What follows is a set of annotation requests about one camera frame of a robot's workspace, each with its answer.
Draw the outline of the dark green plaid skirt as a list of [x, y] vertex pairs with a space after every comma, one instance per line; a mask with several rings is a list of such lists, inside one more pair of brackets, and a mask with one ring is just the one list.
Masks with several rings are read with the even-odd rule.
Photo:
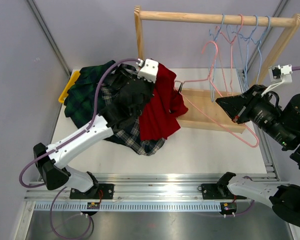
[[91, 121], [97, 85], [102, 75], [114, 63], [114, 60], [110, 60], [102, 65], [81, 68], [78, 79], [67, 91], [64, 114], [78, 129]]

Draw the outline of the red skirt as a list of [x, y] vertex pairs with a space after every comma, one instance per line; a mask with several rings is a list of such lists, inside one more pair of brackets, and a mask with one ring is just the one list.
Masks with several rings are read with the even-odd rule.
[[178, 131], [181, 126], [177, 118], [185, 115], [182, 95], [175, 89], [177, 75], [161, 63], [150, 102], [145, 106], [139, 117], [140, 139], [142, 141], [167, 139]]

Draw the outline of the blue hanger with plaid skirt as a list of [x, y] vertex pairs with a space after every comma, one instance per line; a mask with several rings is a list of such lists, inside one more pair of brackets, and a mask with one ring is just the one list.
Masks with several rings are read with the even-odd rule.
[[218, 45], [217, 45], [217, 40], [218, 37], [220, 35], [221, 29], [224, 25], [225, 22], [225, 14], [222, 14], [222, 20], [221, 20], [221, 24], [220, 25], [216, 25], [216, 29], [215, 29], [215, 33], [212, 33], [211, 31], [209, 31], [209, 35], [212, 36], [212, 44], [214, 46], [214, 55], [213, 55], [213, 59], [210, 60], [210, 57], [208, 57], [208, 62], [211, 63], [211, 66], [208, 68], [209, 70], [209, 74], [208, 74], [208, 81], [209, 81], [209, 94], [210, 94], [210, 100], [213, 103], [215, 101], [215, 92], [216, 89], [213, 87], [213, 83], [214, 83], [214, 79], [215, 79], [215, 70], [216, 70], [216, 61], [217, 61], [217, 56], [219, 53], [218, 50]]

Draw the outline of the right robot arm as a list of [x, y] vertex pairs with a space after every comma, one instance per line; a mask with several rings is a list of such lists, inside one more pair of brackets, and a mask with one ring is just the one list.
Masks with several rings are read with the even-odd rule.
[[[252, 122], [280, 145], [282, 156], [290, 158], [300, 171], [300, 93], [284, 108], [274, 90], [253, 85], [235, 96], [219, 97], [216, 103], [236, 124]], [[226, 172], [215, 183], [198, 187], [205, 200], [250, 199], [269, 207], [283, 221], [300, 228], [300, 186], [254, 181], [247, 176]]]

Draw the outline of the navy white plaid skirt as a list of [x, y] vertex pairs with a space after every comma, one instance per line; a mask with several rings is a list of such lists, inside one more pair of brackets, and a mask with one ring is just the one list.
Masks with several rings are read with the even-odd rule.
[[[108, 74], [99, 90], [97, 110], [102, 111], [110, 105], [119, 93], [121, 82], [125, 81], [128, 77], [135, 77], [136, 75], [136, 68], [125, 63], [117, 66], [113, 72]], [[138, 119], [135, 119], [131, 125], [105, 140], [128, 147], [136, 154], [143, 156], [154, 155], [165, 143], [165, 139], [163, 138], [159, 140], [141, 140]]]

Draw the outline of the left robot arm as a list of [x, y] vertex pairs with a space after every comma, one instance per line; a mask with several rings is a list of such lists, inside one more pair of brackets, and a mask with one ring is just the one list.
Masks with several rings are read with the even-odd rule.
[[91, 172], [76, 170], [68, 164], [95, 143], [132, 125], [153, 97], [155, 82], [154, 75], [132, 77], [120, 88], [111, 104], [100, 109], [83, 127], [57, 143], [35, 145], [36, 167], [46, 188], [52, 191], [69, 187], [88, 199], [96, 197], [99, 191], [96, 177]]

